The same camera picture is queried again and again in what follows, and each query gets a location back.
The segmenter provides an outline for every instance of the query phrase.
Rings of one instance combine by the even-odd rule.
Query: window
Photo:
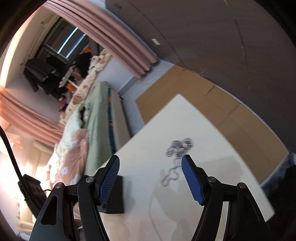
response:
[[[35,57],[50,62],[56,68],[59,65],[57,69],[65,72],[87,44],[86,34],[60,18],[45,37]]]

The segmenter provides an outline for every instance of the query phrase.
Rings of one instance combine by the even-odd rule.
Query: clothes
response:
[[[55,67],[57,72],[60,73],[60,76],[64,76],[64,74],[66,73],[65,71],[67,70],[65,69],[66,64],[63,61],[59,60],[54,55],[47,57],[45,61],[49,63],[51,66]]]
[[[83,53],[91,53],[91,49],[90,48],[86,48]]]
[[[41,82],[44,82],[50,73],[56,71],[53,66],[39,58],[29,59],[25,68]]]
[[[67,97],[65,97],[61,103],[62,103],[61,106],[65,106],[65,104],[67,104]]]
[[[76,89],[72,84],[67,84],[66,88],[70,91],[74,91]]]
[[[81,82],[83,80],[83,78],[80,74],[80,70],[78,68],[73,69],[73,72],[72,72],[71,76],[69,77],[70,80],[71,80],[71,77],[74,78],[74,80],[76,82]]]
[[[82,78],[87,76],[89,64],[91,62],[91,53],[82,53],[77,56],[75,66],[79,69]]]
[[[61,111],[62,111],[62,112],[65,112],[65,110],[67,109],[67,106],[68,106],[68,104],[65,104],[65,105],[63,106],[63,108],[61,109]]]
[[[61,170],[57,174],[56,181],[65,185],[77,184],[83,175],[87,152],[89,134],[86,129],[78,129],[68,150]]]
[[[30,86],[32,87],[33,91],[36,92],[39,90],[38,85],[36,84],[35,76],[28,71],[27,69],[24,70],[24,76],[26,80],[29,82]]]
[[[111,58],[110,53],[107,50],[101,52],[100,56],[92,57],[91,64],[89,66],[89,71],[87,77],[81,82],[78,89],[73,95],[65,113],[62,115],[60,119],[60,123],[65,125],[69,119],[69,117],[73,114],[78,104],[84,100],[88,92],[96,79],[97,74],[103,70],[106,66],[108,60]]]

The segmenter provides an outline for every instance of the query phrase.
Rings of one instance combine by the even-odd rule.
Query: bed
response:
[[[55,145],[54,151],[40,143],[34,144],[31,148],[30,157],[32,158],[27,161],[30,170],[26,174],[40,180],[43,189],[49,188],[46,185],[52,187],[54,183],[63,181],[57,180],[57,173],[63,172],[64,164],[61,160],[56,166],[54,163],[58,159],[65,158],[69,150],[63,156],[59,156],[57,152],[58,149],[61,151],[63,148],[73,148],[72,138],[77,130],[88,133],[87,156],[85,163],[81,165],[84,172],[76,176],[72,183],[64,182],[66,185],[77,183],[82,174],[94,175],[97,169],[130,139],[121,98],[107,82],[101,82],[96,78],[92,83],[85,100],[81,101],[69,117],[63,137]],[[20,222],[16,224],[18,230],[31,233],[35,218],[24,201],[20,201],[20,217]]]

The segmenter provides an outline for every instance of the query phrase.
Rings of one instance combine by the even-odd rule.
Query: white wall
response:
[[[24,76],[10,83],[6,89],[29,108],[54,121],[59,121],[57,109],[60,103],[52,96],[46,95],[42,89],[34,92]]]
[[[25,62],[26,57],[31,50],[32,44],[34,43],[36,37],[41,33],[41,30],[44,28],[42,22],[46,22],[51,15],[56,16],[56,14],[50,10],[40,7],[29,22],[13,54],[7,73],[7,84],[13,82],[15,79],[21,76],[23,71],[23,63]]]
[[[21,144],[23,145],[24,149],[13,146],[12,150],[18,166],[22,172],[22,169],[24,168],[29,157],[30,148],[33,144],[33,138],[21,131],[16,130],[12,126],[8,127],[6,131],[20,135]],[[19,197],[20,195],[20,189],[17,185],[17,182],[18,178],[9,156],[0,153],[0,209],[12,230],[16,233],[17,230],[15,223],[19,221],[17,218],[19,207],[17,205],[18,199],[16,199],[16,197]]]
[[[118,92],[133,75],[114,57],[112,57],[105,68],[97,75],[98,81],[107,81],[115,92]]]

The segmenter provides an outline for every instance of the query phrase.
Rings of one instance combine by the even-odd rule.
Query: black device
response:
[[[204,206],[191,241],[216,239],[223,202],[229,202],[223,241],[270,240],[262,213],[245,183],[233,186],[209,177],[190,155],[182,158],[181,166],[193,198]]]
[[[25,198],[25,201],[26,201],[28,207],[30,208],[30,210],[33,213],[33,215],[35,216],[35,218],[37,218],[47,197],[40,186],[39,180],[37,180],[27,174],[24,174],[22,178],[23,178],[24,182],[26,183],[26,186],[28,187],[29,191],[33,195],[39,208],[36,208],[36,206],[32,203],[31,199],[28,197],[26,191],[24,190],[24,187],[22,186],[21,182],[19,181],[17,184],[20,188],[20,191],[24,195],[24,198]]]

